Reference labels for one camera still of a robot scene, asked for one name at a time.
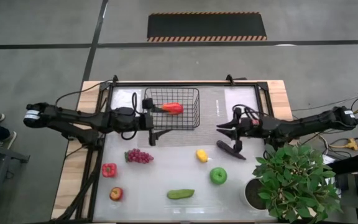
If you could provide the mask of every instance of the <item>black mat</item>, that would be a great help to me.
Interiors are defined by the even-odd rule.
[[[149,16],[147,41],[266,40],[259,12],[163,12]]]

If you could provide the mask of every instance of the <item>grapes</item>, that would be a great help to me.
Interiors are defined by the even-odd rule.
[[[149,153],[142,152],[140,149],[132,149],[125,152],[126,162],[138,162],[141,164],[147,164],[154,160]]]

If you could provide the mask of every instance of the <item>wire basket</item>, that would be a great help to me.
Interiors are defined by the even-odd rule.
[[[161,108],[165,103],[179,103],[183,113],[170,115],[154,113],[154,129],[159,130],[194,130],[200,125],[200,93],[196,88],[147,88],[145,99],[152,98],[156,107]]]

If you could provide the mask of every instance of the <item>concrete floor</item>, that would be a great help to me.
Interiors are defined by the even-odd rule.
[[[0,44],[90,43],[100,7],[101,0],[0,0]],[[260,11],[269,40],[358,40],[358,0],[110,0],[99,42],[144,42],[147,15],[174,11]],[[28,164],[11,167],[16,175],[1,192],[0,223],[50,218],[67,141],[49,129],[29,129],[22,119],[26,104],[53,103],[80,89],[88,52],[0,50],[3,125],[19,134],[12,150],[31,154]],[[358,45],[98,49],[89,79],[215,80],[228,73],[284,80],[291,107],[310,108],[357,95]],[[61,105],[74,108],[77,99]],[[358,128],[326,138],[350,136]],[[330,218],[356,222],[354,212]]]

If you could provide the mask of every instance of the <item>wooden table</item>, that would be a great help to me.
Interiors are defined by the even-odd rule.
[[[120,83],[131,83],[135,81],[125,81]],[[159,81],[161,83],[163,82],[194,82],[195,85],[197,85],[198,82],[211,82],[211,83],[222,83],[221,80],[219,81]],[[242,82],[257,82],[255,80],[250,81],[236,81],[236,83],[242,83]],[[288,101],[287,92],[285,90],[285,85],[283,80],[260,80],[260,82],[267,82],[269,93],[270,93],[270,100],[272,102],[273,106],[273,112],[274,116],[278,119],[286,119],[286,120],[292,120],[292,113],[290,108],[290,103]],[[84,82],[82,89],[85,90],[95,84],[100,83],[100,81],[88,81]],[[80,100],[78,103],[77,110],[81,110],[87,113],[92,113],[95,111],[96,101],[99,94],[99,86],[96,86],[86,92],[83,92],[80,95]],[[78,149],[81,147],[81,144],[76,141],[71,141],[68,144],[67,154]],[[77,195],[80,186],[81,186],[81,180],[82,175],[84,171],[84,163],[86,159],[86,149],[81,149],[78,152],[72,154],[70,157],[68,157],[65,160],[65,163],[63,165],[62,175],[60,176],[60,183],[58,186],[55,204],[53,206],[52,211],[52,218],[59,217],[71,204],[75,196]],[[83,207],[83,217],[86,217],[86,213],[88,211],[88,202],[89,202],[89,196],[90,196],[91,188],[86,194],[85,197],[85,204]]]

